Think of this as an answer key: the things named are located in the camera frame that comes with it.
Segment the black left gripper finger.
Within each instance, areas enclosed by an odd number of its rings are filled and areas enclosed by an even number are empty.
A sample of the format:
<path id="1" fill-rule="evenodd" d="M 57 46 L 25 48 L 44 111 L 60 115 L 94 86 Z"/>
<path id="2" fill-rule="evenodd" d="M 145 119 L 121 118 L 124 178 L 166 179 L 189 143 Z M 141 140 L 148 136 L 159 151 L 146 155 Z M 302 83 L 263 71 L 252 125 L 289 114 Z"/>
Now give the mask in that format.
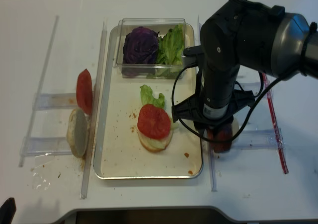
<path id="1" fill-rule="evenodd" d="M 15 199 L 8 198 L 0 208 L 0 224 L 11 224 L 16 212 Z"/>

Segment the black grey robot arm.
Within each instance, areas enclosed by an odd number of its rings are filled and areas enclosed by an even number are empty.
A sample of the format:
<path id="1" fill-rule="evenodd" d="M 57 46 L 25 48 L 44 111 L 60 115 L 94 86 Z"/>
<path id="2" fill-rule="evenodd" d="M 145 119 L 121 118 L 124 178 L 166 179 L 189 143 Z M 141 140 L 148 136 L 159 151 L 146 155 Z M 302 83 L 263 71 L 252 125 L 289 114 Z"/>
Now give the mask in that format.
<path id="1" fill-rule="evenodd" d="M 274 85 L 282 148 L 257 148 L 248 138 L 217 154 L 212 191 L 208 145 L 187 130 L 174 131 L 166 150 L 140 144 L 140 86 L 163 93 L 167 112 L 191 96 L 196 70 L 182 79 L 123 78 L 119 21 L 184 19 L 201 40 L 212 66 L 240 64 L 238 78 L 270 78 L 299 61 L 287 36 L 254 11 L 220 11 L 228 0 L 0 0 L 0 201 L 14 198 L 17 224 L 49 224 L 79 210 L 204 207 L 234 221 L 318 217 L 318 82 L 296 75 Z M 84 160 L 73 155 L 20 155 L 30 136 L 61 137 L 69 108 L 41 111 L 27 132 L 39 82 L 51 93 L 74 93 L 80 72 L 93 79 L 100 117 L 93 123 L 97 159 L 88 194 L 80 197 Z"/>

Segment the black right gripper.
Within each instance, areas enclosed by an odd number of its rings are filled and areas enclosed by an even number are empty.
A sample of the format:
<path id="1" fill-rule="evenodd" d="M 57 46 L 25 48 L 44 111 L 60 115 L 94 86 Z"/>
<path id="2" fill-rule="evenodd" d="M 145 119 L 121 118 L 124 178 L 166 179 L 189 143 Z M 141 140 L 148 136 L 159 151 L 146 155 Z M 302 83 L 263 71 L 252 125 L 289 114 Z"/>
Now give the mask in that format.
<path id="1" fill-rule="evenodd" d="M 220 128 L 233 121 L 234 115 L 255 102 L 252 91 L 243 92 L 241 90 L 233 90 L 230 102 L 224 115 L 221 117 L 221 109 L 213 109 L 206 105 L 200 108 L 198 93 L 190 96 L 172 108 L 173 120 L 189 120 L 193 121 L 194 129 L 203 132 L 208 128 Z"/>

